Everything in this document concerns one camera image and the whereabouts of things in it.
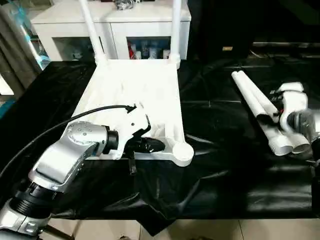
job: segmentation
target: pipe end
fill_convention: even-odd
[[[293,154],[301,154],[311,148],[309,141],[300,133],[291,133],[287,137],[292,143]]]
[[[284,135],[279,135],[271,138],[269,140],[269,147],[276,156],[287,155],[293,150],[292,143]]]

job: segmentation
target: bottle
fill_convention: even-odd
[[[164,49],[163,50],[163,59],[168,59],[170,56],[170,50],[169,49]]]
[[[137,60],[141,59],[141,51],[136,51],[134,55],[135,55],[135,59]]]
[[[150,52],[149,59],[157,59],[158,58],[157,49],[155,47],[150,47],[149,52]]]
[[[141,50],[142,50],[142,58],[143,59],[148,59],[149,57],[149,49],[148,49],[148,41],[143,40],[141,42]]]

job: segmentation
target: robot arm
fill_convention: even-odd
[[[139,108],[130,111],[115,130],[85,121],[70,123],[38,159],[28,181],[1,209],[0,239],[36,239],[29,237],[38,236],[48,224],[55,200],[75,179],[87,157],[103,152],[119,159],[129,141],[134,143],[149,130],[148,117]]]
[[[282,100],[280,125],[288,133],[297,132],[310,142],[313,158],[320,159],[320,112],[308,108],[308,97],[300,82],[284,83],[275,92]]]

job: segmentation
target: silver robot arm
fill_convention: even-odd
[[[85,121],[70,123],[62,137],[38,159],[28,181],[0,210],[0,240],[37,239],[32,237],[48,224],[54,202],[72,183],[87,157],[103,152],[120,159],[126,143],[149,130],[148,117],[139,107],[130,111],[115,130]]]

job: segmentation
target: chair leg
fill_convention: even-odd
[[[70,235],[54,228],[53,226],[50,226],[50,225],[45,226],[43,231],[47,234],[53,235],[53,236],[60,238],[62,240],[75,240],[74,236],[70,236]]]

